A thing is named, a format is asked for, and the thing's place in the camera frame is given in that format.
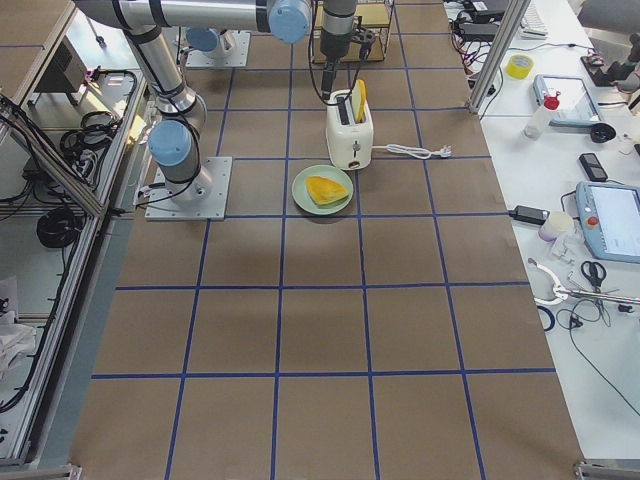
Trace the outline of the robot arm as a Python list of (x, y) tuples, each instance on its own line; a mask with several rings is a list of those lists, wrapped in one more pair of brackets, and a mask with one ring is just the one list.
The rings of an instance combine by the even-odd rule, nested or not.
[(191, 27), (186, 31), (186, 40), (192, 49), (210, 58), (229, 56), (236, 47), (234, 36), (227, 30)]
[(162, 117), (196, 130), (197, 116), (206, 106), (187, 86), (162, 35), (164, 28), (258, 31), (294, 44), (312, 33), (315, 18), (310, 1), (77, 1), (75, 6), (124, 33)]

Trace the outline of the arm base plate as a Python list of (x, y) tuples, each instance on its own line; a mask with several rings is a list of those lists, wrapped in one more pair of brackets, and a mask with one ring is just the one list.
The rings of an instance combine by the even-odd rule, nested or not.
[(245, 67), (250, 38), (251, 34), (248, 31), (188, 29), (186, 67), (191, 69)]
[(179, 195), (180, 188), (169, 183), (164, 185), (164, 174), (157, 170), (155, 183), (147, 199), (145, 218), (148, 221), (191, 221), (225, 218), (233, 159), (231, 157), (206, 157), (201, 161), (201, 170), (193, 183)]

